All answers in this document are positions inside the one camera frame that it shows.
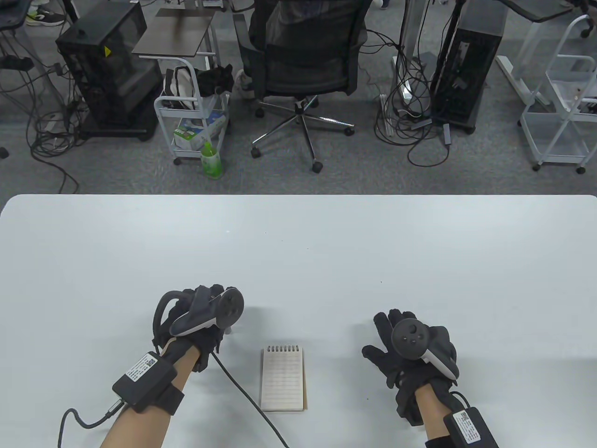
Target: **floor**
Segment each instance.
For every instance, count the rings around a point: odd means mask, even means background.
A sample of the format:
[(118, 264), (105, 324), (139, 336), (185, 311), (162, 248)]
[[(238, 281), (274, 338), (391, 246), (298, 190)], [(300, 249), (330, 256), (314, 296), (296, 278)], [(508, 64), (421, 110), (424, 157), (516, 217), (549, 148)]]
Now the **floor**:
[[(93, 4), (88, 0), (77, 2), (82, 14)], [(236, 0), (237, 7), (245, 4), (248, 0)], [(452, 4), (436, 2), (430, 6), (421, 39), (422, 51), (437, 52)], [(144, 8), (148, 21), (161, 5), (158, 0)], [(367, 26), (397, 40), (403, 10), (404, 0), (392, 0), (386, 11), (370, 10)], [(215, 20), (223, 62), (233, 64), (236, 71), (240, 58), (232, 15), (219, 14)], [(551, 49), (570, 20), (567, 16), (547, 26), (537, 63), (528, 76), (531, 85), (538, 80)], [(499, 53), (513, 56), (528, 27), (524, 19), (510, 13)], [(46, 64), (60, 61), (54, 44), (57, 29), (29, 27), (27, 31)], [(594, 43), (595, 40), (578, 40), (581, 46)], [(392, 52), (384, 49), (360, 58), (361, 66), (384, 91), (390, 87), (391, 56)], [(449, 160), (436, 168), (412, 166), (403, 149), (387, 146), (374, 137), (377, 90), (367, 85), (364, 72), (361, 75), (359, 88), (350, 97), (321, 97), (321, 115), (353, 122), (357, 132), (352, 137), (312, 132), (316, 151), (324, 163), (319, 175), (311, 172), (303, 136), (292, 127), (263, 144), (263, 157), (253, 160), (250, 140), (279, 121), (279, 117), (266, 114), (264, 120), (254, 118), (255, 104), (241, 100), (236, 92), (231, 102), (232, 133), (223, 150), (226, 173), (220, 180), (206, 179), (197, 163), (174, 166), (158, 133), (147, 143), (136, 139), (91, 139), (54, 161), (79, 180), (82, 194), (595, 194), (594, 164), (589, 164), (582, 176), (570, 166), (545, 166), (538, 173), (531, 170), (525, 137), (516, 126), (523, 104), (496, 64), (487, 78), (476, 133), (467, 136), (456, 131)], [(19, 79), (6, 71), (0, 73), (0, 81), (4, 89), (19, 85)], [(58, 81), (58, 87), (64, 89)], [(15, 95), (27, 100), (23, 90)], [(60, 173), (31, 159), (24, 139), (26, 123), (27, 116), (15, 112), (0, 97), (0, 143), (11, 153), (8, 159), (0, 161), (0, 210), (14, 195), (53, 194), (60, 187)], [(437, 161), (443, 157), (443, 151), (439, 140), (429, 140), (419, 145), (413, 158)]]

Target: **notepad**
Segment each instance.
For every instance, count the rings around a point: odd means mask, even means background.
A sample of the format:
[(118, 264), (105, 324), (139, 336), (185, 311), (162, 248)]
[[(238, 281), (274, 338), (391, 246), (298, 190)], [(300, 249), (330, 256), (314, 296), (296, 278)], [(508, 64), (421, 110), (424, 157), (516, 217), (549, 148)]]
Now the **notepad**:
[(263, 349), (261, 409), (299, 411), (305, 409), (303, 348), (298, 345), (268, 345)]

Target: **shoe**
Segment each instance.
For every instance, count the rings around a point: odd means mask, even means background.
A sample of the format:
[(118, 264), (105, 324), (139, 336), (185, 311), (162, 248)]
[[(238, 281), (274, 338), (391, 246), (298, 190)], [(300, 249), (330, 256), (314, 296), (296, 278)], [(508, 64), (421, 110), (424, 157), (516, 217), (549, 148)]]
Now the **shoe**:
[(28, 13), (27, 25), (31, 26), (60, 26), (64, 23), (64, 14), (58, 14), (43, 6), (39, 6), (35, 13)]
[(255, 91), (253, 90), (253, 80), (245, 74), (243, 69), (238, 70), (234, 77), (234, 85), (237, 86), (238, 93), (244, 100), (254, 100)]

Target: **hand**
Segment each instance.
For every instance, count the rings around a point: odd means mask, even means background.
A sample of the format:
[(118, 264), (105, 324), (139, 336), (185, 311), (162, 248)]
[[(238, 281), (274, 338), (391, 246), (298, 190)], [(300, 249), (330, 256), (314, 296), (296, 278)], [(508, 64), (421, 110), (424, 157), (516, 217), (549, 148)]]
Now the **hand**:
[[(422, 360), (407, 360), (394, 348), (392, 330), (406, 318), (416, 318), (416, 316), (410, 311), (400, 312), (397, 309), (390, 310), (388, 315), (382, 312), (378, 313), (373, 321), (387, 352), (367, 345), (363, 347), (362, 354), (385, 375), (386, 384), (390, 389), (394, 386), (398, 387), (396, 395), (398, 415), (405, 418), (412, 426), (419, 426), (423, 424), (423, 420), (414, 393), (426, 384), (431, 384), (438, 400), (451, 410), (461, 410), (463, 406), (457, 398), (449, 393), (453, 381), (444, 376), (432, 364), (426, 364)], [(447, 334), (447, 330), (443, 327), (428, 327), (428, 329), (430, 335), (441, 333), (445, 336)], [(444, 342), (447, 345), (445, 349), (453, 354), (452, 358), (456, 361), (456, 350), (450, 342), (449, 336), (441, 339), (447, 341)]]
[[(168, 318), (159, 326), (157, 336), (154, 340), (154, 344), (164, 348), (166, 343), (172, 339), (170, 334), (170, 327), (172, 323), (183, 314), (189, 312), (190, 305), (193, 302), (193, 298), (196, 294), (203, 294), (207, 299), (210, 297), (216, 297), (224, 292), (222, 285), (215, 284), (211, 288), (206, 286), (199, 286), (197, 289), (185, 289), (184, 291), (176, 291), (177, 302), (174, 307), (168, 313)], [(195, 364), (194, 372), (201, 372), (207, 367), (210, 353), (214, 350), (220, 352), (220, 343), (224, 337), (224, 330), (218, 328), (216, 325), (212, 325), (209, 328), (200, 329), (197, 332), (191, 333), (186, 336), (182, 336), (183, 339), (187, 339), (195, 345), (200, 352), (199, 360)]]

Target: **chair wheel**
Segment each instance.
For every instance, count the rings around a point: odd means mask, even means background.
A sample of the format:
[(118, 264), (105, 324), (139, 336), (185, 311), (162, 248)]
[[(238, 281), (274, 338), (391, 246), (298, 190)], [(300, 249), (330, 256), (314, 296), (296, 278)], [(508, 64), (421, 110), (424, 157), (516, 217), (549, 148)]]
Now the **chair wheel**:
[(319, 174), (321, 170), (324, 168), (323, 163), (321, 162), (313, 162), (313, 167), (311, 168), (315, 174)]

